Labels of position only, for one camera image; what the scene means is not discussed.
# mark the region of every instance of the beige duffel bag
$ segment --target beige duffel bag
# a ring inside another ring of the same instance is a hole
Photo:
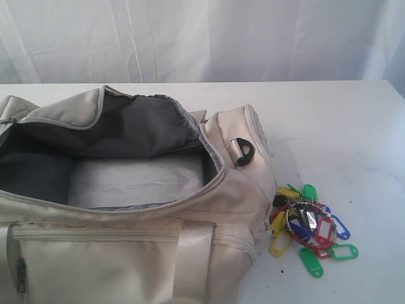
[[[0,303],[233,303],[275,174],[250,105],[102,87],[0,103]]]

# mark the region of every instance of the bag opening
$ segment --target bag opening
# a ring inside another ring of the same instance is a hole
[[[197,124],[173,99],[106,89],[102,107],[89,128],[54,123],[80,109],[8,128],[0,190],[79,208],[140,209],[188,197],[218,173]]]

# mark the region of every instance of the white table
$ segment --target white table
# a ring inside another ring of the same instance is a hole
[[[46,105],[97,84],[0,85]],[[405,303],[405,100],[386,81],[111,84],[129,94],[167,94],[209,113],[251,103],[268,136],[279,186],[314,185],[351,231],[356,260],[322,260],[311,277],[294,244],[265,248],[239,303]]]

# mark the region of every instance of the zipper pull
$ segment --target zipper pull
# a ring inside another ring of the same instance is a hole
[[[25,293],[25,281],[27,279],[27,264],[23,258],[17,261],[17,291]]]
[[[17,122],[16,118],[0,119],[0,125],[15,124]]]

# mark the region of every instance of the yellow key tag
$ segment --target yellow key tag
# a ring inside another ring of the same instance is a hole
[[[282,257],[287,249],[289,249],[291,239],[291,234],[289,234],[287,231],[280,231],[276,235],[273,244],[270,246],[270,253],[275,257]]]
[[[276,236],[280,231],[285,230],[286,225],[287,219],[285,218],[285,211],[280,211],[280,213],[270,224],[273,231],[273,236]]]
[[[284,195],[288,198],[299,198],[299,193],[295,192],[294,190],[291,190],[286,187],[281,187],[277,189],[277,192],[280,193],[281,195]]]

